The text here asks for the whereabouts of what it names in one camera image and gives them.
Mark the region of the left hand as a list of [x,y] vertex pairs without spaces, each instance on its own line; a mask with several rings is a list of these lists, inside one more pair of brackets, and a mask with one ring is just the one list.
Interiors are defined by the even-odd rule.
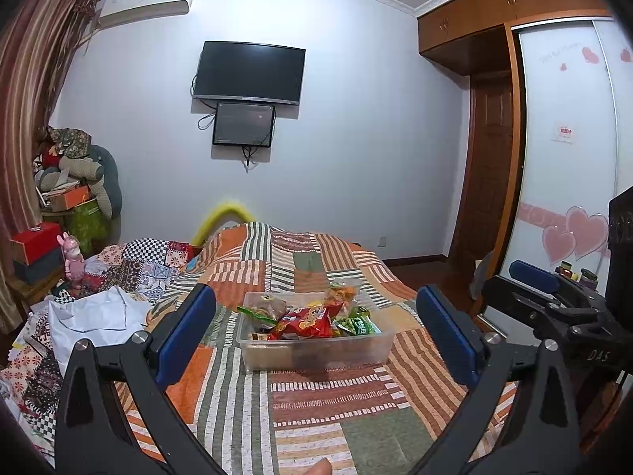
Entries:
[[309,469],[303,475],[332,475],[333,474],[333,466],[330,463],[330,460],[327,458],[322,458],[315,462],[313,466],[310,466]]

